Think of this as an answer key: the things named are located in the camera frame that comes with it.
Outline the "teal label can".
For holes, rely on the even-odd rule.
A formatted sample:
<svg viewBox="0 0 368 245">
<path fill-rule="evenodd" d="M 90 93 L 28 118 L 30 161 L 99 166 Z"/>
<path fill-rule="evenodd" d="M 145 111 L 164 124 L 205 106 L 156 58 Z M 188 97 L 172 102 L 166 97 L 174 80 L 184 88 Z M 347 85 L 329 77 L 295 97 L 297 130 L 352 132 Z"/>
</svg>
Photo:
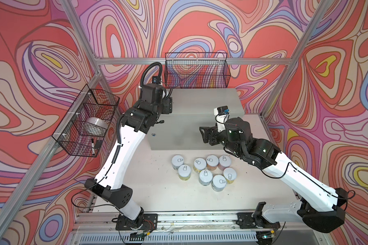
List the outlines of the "teal label can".
<svg viewBox="0 0 368 245">
<path fill-rule="evenodd" d="M 171 159 L 172 167 L 178 170 L 184 164 L 184 157 L 182 155 L 174 155 Z"/>
</svg>

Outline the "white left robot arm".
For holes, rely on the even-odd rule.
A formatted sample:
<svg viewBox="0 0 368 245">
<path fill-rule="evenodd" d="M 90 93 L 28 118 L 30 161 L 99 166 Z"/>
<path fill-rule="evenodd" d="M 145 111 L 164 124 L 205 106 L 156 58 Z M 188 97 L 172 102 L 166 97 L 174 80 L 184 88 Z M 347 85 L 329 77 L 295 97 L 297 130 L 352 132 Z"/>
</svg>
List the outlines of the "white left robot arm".
<svg viewBox="0 0 368 245">
<path fill-rule="evenodd" d="M 138 100 L 122 114 L 116 124 L 117 141 L 107 161 L 100 172 L 84 184 L 86 190 L 114 206 L 137 227 L 143 221 L 144 211 L 133 200 L 133 190 L 123 184 L 125 173 L 150 128 L 162 123 L 159 117 L 172 113 L 172 107 L 172 97 L 154 103 Z"/>
</svg>

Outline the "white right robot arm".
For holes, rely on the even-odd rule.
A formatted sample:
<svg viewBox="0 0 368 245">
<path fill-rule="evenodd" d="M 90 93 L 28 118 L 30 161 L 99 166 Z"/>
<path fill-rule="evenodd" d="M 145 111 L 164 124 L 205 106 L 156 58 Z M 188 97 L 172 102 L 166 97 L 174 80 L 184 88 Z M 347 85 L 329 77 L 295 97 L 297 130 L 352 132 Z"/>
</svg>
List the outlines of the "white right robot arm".
<svg viewBox="0 0 368 245">
<path fill-rule="evenodd" d="M 348 192 L 314 178 L 270 141 L 254 138 L 247 121 L 240 117 L 224 121 L 217 116 L 215 126 L 199 130 L 204 143 L 222 145 L 226 153 L 258 168 L 269 178 L 281 180 L 300 196 L 289 204 L 260 202 L 251 218 L 256 226 L 294 222 L 330 233 L 344 224 L 343 205 L 348 202 Z"/>
</svg>

